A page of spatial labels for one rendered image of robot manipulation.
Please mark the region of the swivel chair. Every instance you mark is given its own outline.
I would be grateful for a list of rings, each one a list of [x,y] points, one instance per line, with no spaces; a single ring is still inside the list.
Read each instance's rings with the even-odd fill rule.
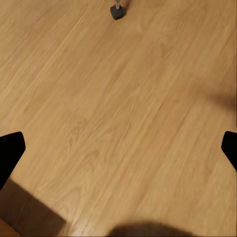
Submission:
[[[116,20],[118,17],[123,16],[123,9],[120,5],[120,0],[115,0],[115,5],[110,9],[112,17]]]

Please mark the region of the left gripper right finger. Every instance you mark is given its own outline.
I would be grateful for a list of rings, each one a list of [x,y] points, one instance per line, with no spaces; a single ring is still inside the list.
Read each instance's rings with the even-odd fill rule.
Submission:
[[[237,133],[225,131],[221,148],[225,156],[237,171]]]

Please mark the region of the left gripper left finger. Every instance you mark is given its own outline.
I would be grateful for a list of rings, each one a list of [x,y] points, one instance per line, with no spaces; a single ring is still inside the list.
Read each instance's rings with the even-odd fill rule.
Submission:
[[[26,150],[21,131],[0,137],[0,190]]]

